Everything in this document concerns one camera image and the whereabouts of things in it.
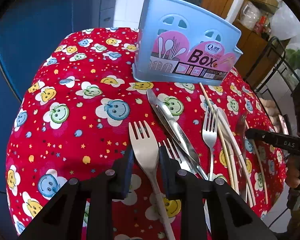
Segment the person's right hand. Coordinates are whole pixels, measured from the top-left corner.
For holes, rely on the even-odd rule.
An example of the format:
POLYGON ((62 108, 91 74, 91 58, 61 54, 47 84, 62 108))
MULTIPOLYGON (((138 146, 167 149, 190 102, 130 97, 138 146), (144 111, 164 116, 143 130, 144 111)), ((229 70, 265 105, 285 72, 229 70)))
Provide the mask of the person's right hand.
POLYGON ((287 161, 287 173, 286 173, 286 184, 295 189, 300 184, 300 171, 296 166, 297 161, 300 159, 299 156, 290 155, 287 161))

